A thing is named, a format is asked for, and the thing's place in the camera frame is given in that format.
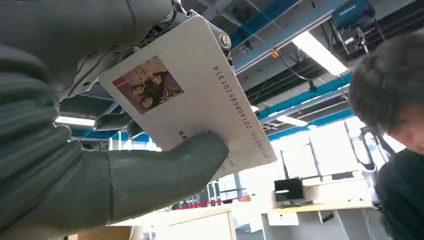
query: desk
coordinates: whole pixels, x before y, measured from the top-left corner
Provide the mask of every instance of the desk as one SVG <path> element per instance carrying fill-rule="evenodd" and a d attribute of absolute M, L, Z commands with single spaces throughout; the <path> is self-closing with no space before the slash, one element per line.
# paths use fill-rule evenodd
<path fill-rule="evenodd" d="M 304 206 L 294 206 L 286 208 L 276 208 L 269 213 L 286 214 L 301 212 L 317 212 L 330 210 L 346 210 L 346 209 L 371 209 L 373 204 L 370 201 L 346 201 L 346 202 L 326 202 L 317 204 L 308 204 Z"/>
<path fill-rule="evenodd" d="M 391 240 L 373 208 L 367 200 L 276 208 L 262 215 L 263 234 L 265 240 Z"/>

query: sticker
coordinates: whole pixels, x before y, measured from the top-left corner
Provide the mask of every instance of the sticker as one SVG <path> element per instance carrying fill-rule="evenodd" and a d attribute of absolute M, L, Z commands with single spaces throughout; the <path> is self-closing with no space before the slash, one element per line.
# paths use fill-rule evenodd
<path fill-rule="evenodd" d="M 154 56 L 114 80 L 113 85 L 140 114 L 184 93 L 158 56 Z"/>

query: dark hair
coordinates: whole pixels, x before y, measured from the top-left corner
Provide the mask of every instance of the dark hair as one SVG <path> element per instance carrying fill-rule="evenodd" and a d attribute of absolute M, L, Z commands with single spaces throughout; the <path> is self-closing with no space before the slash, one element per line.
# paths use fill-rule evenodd
<path fill-rule="evenodd" d="M 400 126 L 400 111 L 424 106 L 424 34 L 382 43 L 353 71 L 349 101 L 353 113 L 376 131 Z"/>

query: ceiling light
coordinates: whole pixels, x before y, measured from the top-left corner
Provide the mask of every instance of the ceiling light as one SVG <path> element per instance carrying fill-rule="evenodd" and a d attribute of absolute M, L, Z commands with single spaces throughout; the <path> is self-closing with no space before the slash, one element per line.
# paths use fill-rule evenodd
<path fill-rule="evenodd" d="M 259 110 L 259 107 L 257 107 L 257 106 L 252 106 L 251 105 L 250 108 L 252 109 L 253 112 L 256 112 L 256 111 Z"/>
<path fill-rule="evenodd" d="M 293 117 L 289 117 L 289 116 L 279 116 L 277 117 L 277 120 L 283 123 L 287 123 L 287 124 L 291 124 L 291 125 L 296 125 L 299 127 L 304 127 L 306 125 L 308 125 L 308 123 L 306 121 L 302 121 Z"/>
<path fill-rule="evenodd" d="M 317 125 L 309 125 L 309 126 L 307 126 L 307 128 L 309 129 L 309 130 L 312 130 L 312 129 L 316 129 L 316 128 L 318 128 L 317 127 Z"/>
<path fill-rule="evenodd" d="M 332 75 L 340 75 L 348 69 L 330 51 L 327 50 L 312 34 L 305 31 L 291 41 L 309 57 L 323 66 Z"/>
<path fill-rule="evenodd" d="M 56 119 L 55 122 L 60 124 L 73 124 L 73 125 L 82 125 L 82 126 L 90 126 L 90 127 L 94 125 L 94 120 L 85 119 L 85 118 L 68 117 L 68 116 L 60 116 Z"/>

